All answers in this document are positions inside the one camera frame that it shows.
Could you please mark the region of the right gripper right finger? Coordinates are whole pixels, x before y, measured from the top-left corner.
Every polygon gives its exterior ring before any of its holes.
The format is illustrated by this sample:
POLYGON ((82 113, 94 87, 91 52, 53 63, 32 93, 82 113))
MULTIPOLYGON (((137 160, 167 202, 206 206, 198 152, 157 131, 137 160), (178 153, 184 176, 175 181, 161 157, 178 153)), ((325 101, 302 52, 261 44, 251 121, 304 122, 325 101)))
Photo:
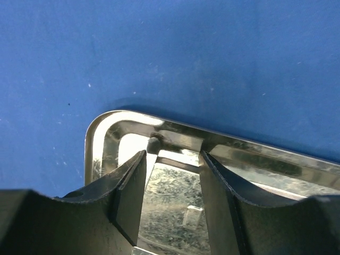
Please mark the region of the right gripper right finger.
POLYGON ((271 193, 200 153, 212 254, 339 254, 339 196, 271 193))

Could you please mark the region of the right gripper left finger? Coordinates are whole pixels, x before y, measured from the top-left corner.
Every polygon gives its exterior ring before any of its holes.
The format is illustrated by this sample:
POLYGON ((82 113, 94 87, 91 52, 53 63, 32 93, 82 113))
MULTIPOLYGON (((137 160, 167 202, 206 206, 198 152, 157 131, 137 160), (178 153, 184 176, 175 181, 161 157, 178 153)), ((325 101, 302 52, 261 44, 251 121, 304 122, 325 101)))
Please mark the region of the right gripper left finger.
POLYGON ((64 197, 1 191, 1 254, 131 254, 137 244, 147 154, 64 197))

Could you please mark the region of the blue surgical drape cloth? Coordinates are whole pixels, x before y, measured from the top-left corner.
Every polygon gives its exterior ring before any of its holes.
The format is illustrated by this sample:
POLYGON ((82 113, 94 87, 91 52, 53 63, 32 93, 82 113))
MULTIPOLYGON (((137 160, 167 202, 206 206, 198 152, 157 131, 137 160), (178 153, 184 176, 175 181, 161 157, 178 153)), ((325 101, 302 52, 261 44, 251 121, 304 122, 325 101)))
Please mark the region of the blue surgical drape cloth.
POLYGON ((1 188, 84 183, 130 109, 339 161, 339 1, 1 1, 1 188))

